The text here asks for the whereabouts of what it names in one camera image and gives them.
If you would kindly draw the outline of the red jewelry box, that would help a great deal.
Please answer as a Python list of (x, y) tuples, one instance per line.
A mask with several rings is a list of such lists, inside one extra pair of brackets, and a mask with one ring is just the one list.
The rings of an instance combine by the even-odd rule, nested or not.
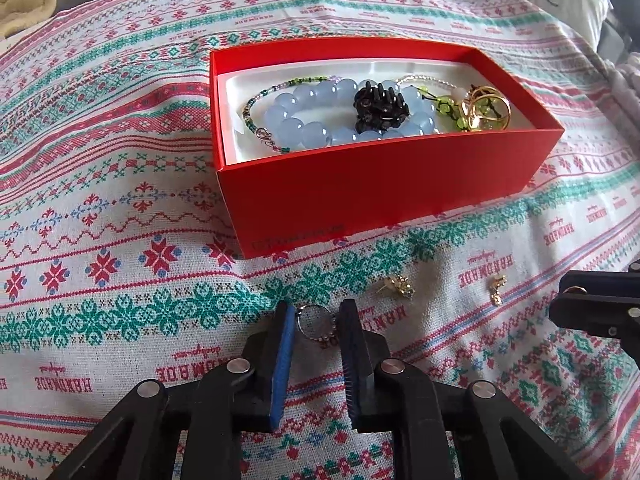
[[(367, 62), (458, 68), (512, 105), (512, 126), (241, 160), (236, 111), (277, 75), (363, 71)], [(520, 192), (562, 136), (535, 97), (480, 50), (405, 38), (324, 37), (246, 44), (209, 58), (214, 164), (246, 258), (477, 205)]]

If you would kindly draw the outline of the gold drop earring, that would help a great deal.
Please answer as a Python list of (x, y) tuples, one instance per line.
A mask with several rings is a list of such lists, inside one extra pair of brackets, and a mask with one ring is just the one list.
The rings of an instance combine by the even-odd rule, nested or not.
[(502, 305), (502, 297), (500, 295), (500, 289), (506, 284), (505, 275), (494, 276), (489, 285), (489, 299), (493, 306), (500, 307)]

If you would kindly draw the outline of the black hair claw clip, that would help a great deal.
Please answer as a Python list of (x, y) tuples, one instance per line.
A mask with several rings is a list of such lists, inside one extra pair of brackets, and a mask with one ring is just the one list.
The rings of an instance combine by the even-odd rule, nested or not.
[(371, 84), (370, 81), (356, 92), (354, 107), (357, 112), (355, 129), (358, 133), (397, 129), (410, 114), (401, 93), (393, 87)]

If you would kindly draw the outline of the gold stud earring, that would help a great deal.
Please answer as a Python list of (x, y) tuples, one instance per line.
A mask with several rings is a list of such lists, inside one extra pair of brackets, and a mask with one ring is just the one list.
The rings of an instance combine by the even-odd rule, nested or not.
[(411, 299), (414, 295), (414, 288), (406, 276), (394, 274), (383, 278), (376, 292), (378, 294), (388, 292), (405, 299)]

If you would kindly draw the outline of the patterned nordic bedspread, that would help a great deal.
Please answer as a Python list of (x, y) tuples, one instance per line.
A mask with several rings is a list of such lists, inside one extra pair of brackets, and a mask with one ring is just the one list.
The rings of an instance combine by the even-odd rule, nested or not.
[[(215, 176), (209, 52), (348, 35), (480, 48), (564, 134), (506, 200), (244, 260)], [(398, 358), (491, 380), (591, 477), (637, 478), (636, 363), (548, 304), (566, 271), (638, 255), (638, 124), (597, 53), (525, 0), (84, 4), (1, 59), (2, 477), (46, 478), (137, 382), (200, 378), (279, 300), (350, 297)], [(411, 299), (376, 292), (394, 274)]]

